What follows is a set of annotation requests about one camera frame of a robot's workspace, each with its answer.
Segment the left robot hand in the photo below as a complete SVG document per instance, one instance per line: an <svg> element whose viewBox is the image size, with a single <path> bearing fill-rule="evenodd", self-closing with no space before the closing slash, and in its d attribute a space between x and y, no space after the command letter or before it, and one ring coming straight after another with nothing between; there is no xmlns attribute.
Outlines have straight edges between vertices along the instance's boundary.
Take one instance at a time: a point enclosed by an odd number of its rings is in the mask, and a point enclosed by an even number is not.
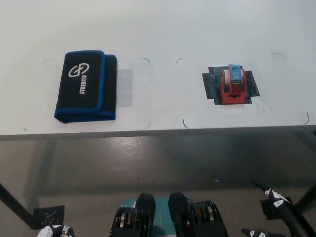
<svg viewBox="0 0 316 237"><path fill-rule="evenodd" d="M42 228L37 237L76 237L74 229L67 225L52 225Z"/></svg>

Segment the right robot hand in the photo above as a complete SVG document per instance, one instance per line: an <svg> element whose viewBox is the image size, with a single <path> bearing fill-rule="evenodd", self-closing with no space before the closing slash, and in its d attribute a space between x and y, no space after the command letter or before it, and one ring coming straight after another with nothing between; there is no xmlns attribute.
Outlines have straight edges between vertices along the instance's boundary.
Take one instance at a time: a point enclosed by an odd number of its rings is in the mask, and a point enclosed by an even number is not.
<svg viewBox="0 0 316 237"><path fill-rule="evenodd" d="M268 196L268 206L281 218L293 237L313 237L315 232L303 214L286 197L258 181L253 184Z"/></svg>

